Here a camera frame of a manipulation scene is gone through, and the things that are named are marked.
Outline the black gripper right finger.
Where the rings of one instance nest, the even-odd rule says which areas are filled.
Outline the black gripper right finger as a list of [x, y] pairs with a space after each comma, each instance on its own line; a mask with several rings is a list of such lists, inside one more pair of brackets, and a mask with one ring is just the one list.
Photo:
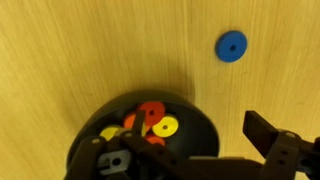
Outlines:
[[320, 137], [308, 142], [278, 130], [255, 111], [245, 112], [242, 131], [265, 159], [259, 180], [294, 180], [296, 172], [320, 180]]

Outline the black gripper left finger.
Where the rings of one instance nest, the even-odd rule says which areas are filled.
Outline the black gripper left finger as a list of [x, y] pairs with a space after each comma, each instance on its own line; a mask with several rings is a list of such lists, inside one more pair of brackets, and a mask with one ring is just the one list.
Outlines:
[[208, 180], [210, 176], [191, 157], [181, 158], [166, 146], [123, 129], [111, 139], [99, 134], [85, 137], [67, 165], [64, 180]]

